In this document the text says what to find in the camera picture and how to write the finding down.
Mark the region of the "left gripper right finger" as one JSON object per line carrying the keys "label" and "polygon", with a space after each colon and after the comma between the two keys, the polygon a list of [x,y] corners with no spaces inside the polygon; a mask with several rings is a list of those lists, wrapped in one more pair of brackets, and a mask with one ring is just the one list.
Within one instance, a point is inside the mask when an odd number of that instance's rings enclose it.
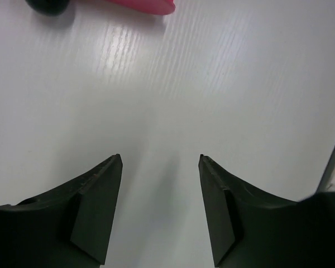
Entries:
{"label": "left gripper right finger", "polygon": [[215,267],[335,267],[335,192],[295,202],[199,159]]}

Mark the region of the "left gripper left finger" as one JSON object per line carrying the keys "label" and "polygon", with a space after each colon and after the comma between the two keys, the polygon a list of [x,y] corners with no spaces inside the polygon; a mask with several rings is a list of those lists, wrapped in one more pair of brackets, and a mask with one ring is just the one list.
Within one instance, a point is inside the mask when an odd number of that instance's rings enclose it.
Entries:
{"label": "left gripper left finger", "polygon": [[0,205],[0,267],[105,264],[123,163],[116,154],[16,205]]}

